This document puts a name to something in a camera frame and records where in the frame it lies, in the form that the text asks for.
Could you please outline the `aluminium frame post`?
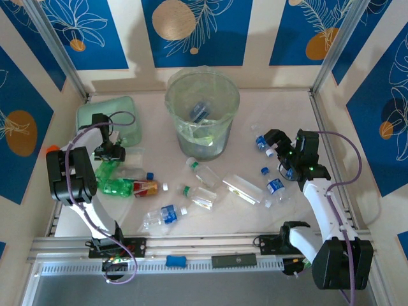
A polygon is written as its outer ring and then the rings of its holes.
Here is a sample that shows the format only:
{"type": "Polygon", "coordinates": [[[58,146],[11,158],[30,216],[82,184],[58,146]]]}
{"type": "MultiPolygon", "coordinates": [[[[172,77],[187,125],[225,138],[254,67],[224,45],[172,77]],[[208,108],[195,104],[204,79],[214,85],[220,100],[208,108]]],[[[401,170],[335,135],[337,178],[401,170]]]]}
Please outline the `aluminium frame post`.
{"type": "Polygon", "coordinates": [[[73,88],[79,93],[82,99],[87,102],[89,93],[86,91],[72,60],[69,58],[66,49],[43,11],[41,4],[37,2],[37,0],[22,0],[22,2],[27,14],[36,26],[58,65],[71,82],[73,88]]]}
{"type": "Polygon", "coordinates": [[[332,43],[326,58],[323,60],[321,69],[315,78],[310,95],[314,97],[324,85],[327,77],[331,73],[334,65],[337,63],[341,53],[343,52],[347,42],[353,34],[356,26],[360,22],[360,18],[364,14],[370,0],[354,0],[350,10],[347,12],[345,19],[332,43]]]}

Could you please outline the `red and yellow can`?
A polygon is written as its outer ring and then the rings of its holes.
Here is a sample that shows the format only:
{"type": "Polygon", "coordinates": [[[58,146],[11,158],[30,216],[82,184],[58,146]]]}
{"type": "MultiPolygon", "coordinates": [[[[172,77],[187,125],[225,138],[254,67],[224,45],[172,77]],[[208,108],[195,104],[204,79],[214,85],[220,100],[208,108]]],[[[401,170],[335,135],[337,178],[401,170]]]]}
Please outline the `red and yellow can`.
{"type": "Polygon", "coordinates": [[[137,198],[157,195],[159,183],[156,180],[136,180],[133,182],[133,194],[137,198]]]}

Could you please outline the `green plastic bottle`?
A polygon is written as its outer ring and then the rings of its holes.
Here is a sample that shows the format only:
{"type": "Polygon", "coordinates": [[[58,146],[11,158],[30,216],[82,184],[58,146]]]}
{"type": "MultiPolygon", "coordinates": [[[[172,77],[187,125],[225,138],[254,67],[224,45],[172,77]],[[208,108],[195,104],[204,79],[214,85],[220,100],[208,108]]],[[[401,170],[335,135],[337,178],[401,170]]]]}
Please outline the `green plastic bottle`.
{"type": "Polygon", "coordinates": [[[99,181],[98,189],[103,194],[127,198],[133,195],[133,181],[123,178],[99,181]]]}

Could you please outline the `black rectangular bar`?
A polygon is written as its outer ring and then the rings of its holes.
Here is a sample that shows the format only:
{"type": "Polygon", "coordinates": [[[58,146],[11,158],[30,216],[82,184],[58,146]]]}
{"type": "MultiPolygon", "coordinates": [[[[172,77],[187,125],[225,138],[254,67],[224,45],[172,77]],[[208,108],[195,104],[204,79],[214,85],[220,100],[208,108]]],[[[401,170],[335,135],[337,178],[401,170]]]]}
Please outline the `black rectangular bar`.
{"type": "Polygon", "coordinates": [[[257,265],[257,259],[254,253],[212,256],[211,260],[212,268],[234,268],[257,265]]]}

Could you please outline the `clear plastic zip packet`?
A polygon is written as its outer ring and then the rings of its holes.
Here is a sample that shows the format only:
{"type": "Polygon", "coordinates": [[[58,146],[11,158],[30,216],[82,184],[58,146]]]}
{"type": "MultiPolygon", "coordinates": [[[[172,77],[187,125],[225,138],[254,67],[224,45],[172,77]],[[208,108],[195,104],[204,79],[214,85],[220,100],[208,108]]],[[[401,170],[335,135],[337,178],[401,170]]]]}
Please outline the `clear plastic zip packet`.
{"type": "Polygon", "coordinates": [[[124,166],[131,168],[143,168],[143,157],[145,149],[143,147],[126,147],[126,157],[124,166]]]}

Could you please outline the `mint green medicine bag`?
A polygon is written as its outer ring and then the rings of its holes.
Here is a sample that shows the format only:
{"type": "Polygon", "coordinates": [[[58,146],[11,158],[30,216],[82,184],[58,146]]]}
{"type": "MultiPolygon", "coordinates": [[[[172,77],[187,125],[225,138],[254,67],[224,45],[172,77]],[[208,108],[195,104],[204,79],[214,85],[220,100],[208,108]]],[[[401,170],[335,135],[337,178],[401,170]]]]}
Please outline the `mint green medicine bag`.
{"type": "Polygon", "coordinates": [[[138,145],[142,140],[142,122],[135,102],[129,96],[87,103],[81,106],[76,112],[76,130],[79,130],[82,126],[91,125],[94,113],[103,113],[109,117],[111,114],[119,111],[132,113],[136,120],[131,126],[113,126],[110,130],[119,132],[119,140],[123,147],[138,145]]]}

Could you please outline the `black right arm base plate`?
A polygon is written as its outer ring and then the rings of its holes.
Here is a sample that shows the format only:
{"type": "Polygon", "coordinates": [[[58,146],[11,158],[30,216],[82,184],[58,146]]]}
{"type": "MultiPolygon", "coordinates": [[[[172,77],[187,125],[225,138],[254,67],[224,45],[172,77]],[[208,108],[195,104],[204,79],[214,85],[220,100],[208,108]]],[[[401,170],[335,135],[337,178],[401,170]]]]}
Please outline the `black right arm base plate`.
{"type": "Polygon", "coordinates": [[[282,254],[282,237],[280,235],[259,235],[252,241],[262,256],[282,254]]]}

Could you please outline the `clear bottle with blue cap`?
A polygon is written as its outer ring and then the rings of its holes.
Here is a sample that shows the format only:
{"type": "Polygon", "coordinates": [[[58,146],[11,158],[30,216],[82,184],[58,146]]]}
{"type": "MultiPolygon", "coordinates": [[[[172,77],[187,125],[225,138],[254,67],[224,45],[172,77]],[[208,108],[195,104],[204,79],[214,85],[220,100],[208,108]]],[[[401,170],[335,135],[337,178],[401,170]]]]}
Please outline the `clear bottle with blue cap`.
{"type": "Polygon", "coordinates": [[[142,168],[120,168],[115,172],[116,179],[153,180],[154,174],[142,168]]]}

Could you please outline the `clear rectangular plastic box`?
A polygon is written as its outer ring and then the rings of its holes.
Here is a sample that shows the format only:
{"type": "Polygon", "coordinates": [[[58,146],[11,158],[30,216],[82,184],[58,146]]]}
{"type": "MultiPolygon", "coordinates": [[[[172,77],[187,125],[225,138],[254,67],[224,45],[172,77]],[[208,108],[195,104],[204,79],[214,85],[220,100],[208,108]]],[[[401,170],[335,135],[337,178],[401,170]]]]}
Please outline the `clear rectangular plastic box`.
{"type": "Polygon", "coordinates": [[[223,178],[222,182],[230,192],[251,205],[259,204],[263,199],[263,191],[259,187],[238,175],[229,173],[223,178]]]}

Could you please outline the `clear bottle with green cap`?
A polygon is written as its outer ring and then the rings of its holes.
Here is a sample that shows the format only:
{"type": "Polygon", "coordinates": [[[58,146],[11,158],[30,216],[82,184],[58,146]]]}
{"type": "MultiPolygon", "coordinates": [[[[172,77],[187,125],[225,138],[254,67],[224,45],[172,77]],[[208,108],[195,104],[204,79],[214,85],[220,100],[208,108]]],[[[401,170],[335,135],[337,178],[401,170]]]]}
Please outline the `clear bottle with green cap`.
{"type": "Polygon", "coordinates": [[[212,210],[217,199],[216,193],[202,187],[191,187],[181,184],[178,186],[177,191],[183,197],[190,199],[197,206],[207,210],[212,210]]]}
{"type": "Polygon", "coordinates": [[[186,165],[192,170],[196,178],[210,189],[215,189],[221,180],[208,166],[199,163],[194,157],[189,157],[186,165]]]}

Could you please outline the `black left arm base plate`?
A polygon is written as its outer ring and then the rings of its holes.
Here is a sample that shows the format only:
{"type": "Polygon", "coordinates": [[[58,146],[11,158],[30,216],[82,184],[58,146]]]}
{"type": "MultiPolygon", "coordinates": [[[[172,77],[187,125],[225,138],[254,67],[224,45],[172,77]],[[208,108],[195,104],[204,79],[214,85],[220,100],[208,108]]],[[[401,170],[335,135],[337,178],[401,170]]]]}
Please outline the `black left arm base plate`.
{"type": "MultiPolygon", "coordinates": [[[[123,244],[136,258],[144,258],[146,252],[146,238],[124,238],[123,244]]],[[[110,245],[97,250],[96,246],[89,240],[85,246],[89,248],[89,258],[130,258],[131,256],[122,247],[110,242],[110,245]]]]}

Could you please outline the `aluminium mounting rail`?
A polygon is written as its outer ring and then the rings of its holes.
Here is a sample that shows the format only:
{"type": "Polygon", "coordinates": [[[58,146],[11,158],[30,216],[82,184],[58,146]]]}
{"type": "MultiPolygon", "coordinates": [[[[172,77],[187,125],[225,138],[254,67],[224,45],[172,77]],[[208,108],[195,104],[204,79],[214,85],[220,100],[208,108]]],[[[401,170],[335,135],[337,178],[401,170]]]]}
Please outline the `aluminium mounting rail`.
{"type": "MultiPolygon", "coordinates": [[[[205,258],[228,254],[259,254],[253,244],[254,235],[204,235],[204,236],[151,236],[142,249],[147,258],[167,255],[205,258]]],[[[33,240],[27,259],[32,261],[40,254],[67,254],[74,257],[87,256],[89,248],[85,237],[38,237],[33,240]]]]}

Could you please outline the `blue foam block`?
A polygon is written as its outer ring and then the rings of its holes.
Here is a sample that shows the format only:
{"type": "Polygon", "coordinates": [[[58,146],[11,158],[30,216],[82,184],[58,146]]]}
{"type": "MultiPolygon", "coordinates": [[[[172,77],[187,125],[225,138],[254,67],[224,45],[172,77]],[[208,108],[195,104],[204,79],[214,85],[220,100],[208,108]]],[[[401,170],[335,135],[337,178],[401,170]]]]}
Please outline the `blue foam block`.
{"type": "Polygon", "coordinates": [[[167,267],[177,267],[185,268],[187,266],[187,258],[185,256],[167,256],[166,263],[167,267]]]}

